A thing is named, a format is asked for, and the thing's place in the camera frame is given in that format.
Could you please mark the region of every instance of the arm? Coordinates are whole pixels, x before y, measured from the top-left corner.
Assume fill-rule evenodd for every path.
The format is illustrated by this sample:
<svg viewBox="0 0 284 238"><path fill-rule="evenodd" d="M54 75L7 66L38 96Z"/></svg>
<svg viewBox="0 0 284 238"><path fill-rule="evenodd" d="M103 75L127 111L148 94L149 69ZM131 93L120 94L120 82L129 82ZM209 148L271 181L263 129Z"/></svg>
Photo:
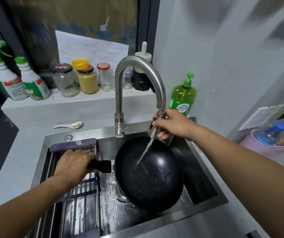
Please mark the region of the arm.
<svg viewBox="0 0 284 238"><path fill-rule="evenodd" d="M0 238L25 237L36 221L67 191L79 184L95 158L86 151L66 151L55 173L40 185L0 206Z"/></svg>
<svg viewBox="0 0 284 238"><path fill-rule="evenodd" d="M284 167L247 148L234 144L208 128L194 124L176 110L155 126L196 143L227 186L271 237L284 237Z"/></svg>

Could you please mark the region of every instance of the jar lid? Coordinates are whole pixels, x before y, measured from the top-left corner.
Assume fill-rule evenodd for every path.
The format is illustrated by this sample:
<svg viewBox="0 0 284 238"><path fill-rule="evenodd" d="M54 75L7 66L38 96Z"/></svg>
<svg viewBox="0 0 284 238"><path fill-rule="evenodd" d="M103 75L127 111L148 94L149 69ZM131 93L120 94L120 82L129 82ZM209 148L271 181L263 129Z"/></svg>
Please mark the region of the jar lid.
<svg viewBox="0 0 284 238"><path fill-rule="evenodd" d="M106 62L101 62L97 64L97 69L99 70L108 70L110 69L110 64L106 63Z"/></svg>
<svg viewBox="0 0 284 238"><path fill-rule="evenodd" d="M89 65L89 68L87 68L85 70L77 70L77 72L79 72L81 74L87 74L87 73L93 72L93 70L94 70L93 66Z"/></svg>
<svg viewBox="0 0 284 238"><path fill-rule="evenodd" d="M89 68L89 62L86 59L77 59L72 61L72 67L76 70L85 70Z"/></svg>
<svg viewBox="0 0 284 238"><path fill-rule="evenodd" d="M68 63L59 63L50 68L50 71L55 74L65 74L72 71L72 66Z"/></svg>

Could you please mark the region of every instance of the dish drying rack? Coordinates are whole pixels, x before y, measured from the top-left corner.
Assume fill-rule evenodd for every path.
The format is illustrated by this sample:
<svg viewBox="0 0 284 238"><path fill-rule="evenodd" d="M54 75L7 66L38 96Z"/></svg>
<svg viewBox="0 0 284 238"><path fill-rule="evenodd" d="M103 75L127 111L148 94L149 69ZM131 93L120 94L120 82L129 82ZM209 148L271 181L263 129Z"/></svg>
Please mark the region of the dish drying rack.
<svg viewBox="0 0 284 238"><path fill-rule="evenodd" d="M94 152L99 160L96 139L78 140L53 144L49 148L50 159L47 172L43 169L44 181L53 176L57 162L65 151L72 149ZM28 238L100 237L100 177L99 172L89 173L83 181L61 197L38 221Z"/></svg>

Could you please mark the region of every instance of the yellow lid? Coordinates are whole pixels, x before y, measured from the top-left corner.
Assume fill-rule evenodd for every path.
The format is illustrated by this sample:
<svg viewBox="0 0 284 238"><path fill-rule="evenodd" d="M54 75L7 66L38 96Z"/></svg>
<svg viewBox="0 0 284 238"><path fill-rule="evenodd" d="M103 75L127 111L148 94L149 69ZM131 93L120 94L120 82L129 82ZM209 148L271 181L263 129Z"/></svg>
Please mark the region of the yellow lid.
<svg viewBox="0 0 284 238"><path fill-rule="evenodd" d="M72 61L71 63L72 67L76 70L85 70L89 68L89 62L85 59L77 59Z"/></svg>

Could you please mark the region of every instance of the pink basket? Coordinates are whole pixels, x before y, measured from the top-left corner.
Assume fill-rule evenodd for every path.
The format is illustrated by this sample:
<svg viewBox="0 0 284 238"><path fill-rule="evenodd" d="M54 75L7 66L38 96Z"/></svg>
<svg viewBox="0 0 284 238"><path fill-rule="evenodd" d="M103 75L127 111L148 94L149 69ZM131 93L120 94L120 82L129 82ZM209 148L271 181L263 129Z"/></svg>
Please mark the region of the pink basket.
<svg viewBox="0 0 284 238"><path fill-rule="evenodd" d="M251 134L242 140L239 145L251 149L254 152L270 159L284 153L284 146L265 146L259 143L253 136L257 131L259 131L259 129L252 130Z"/></svg>

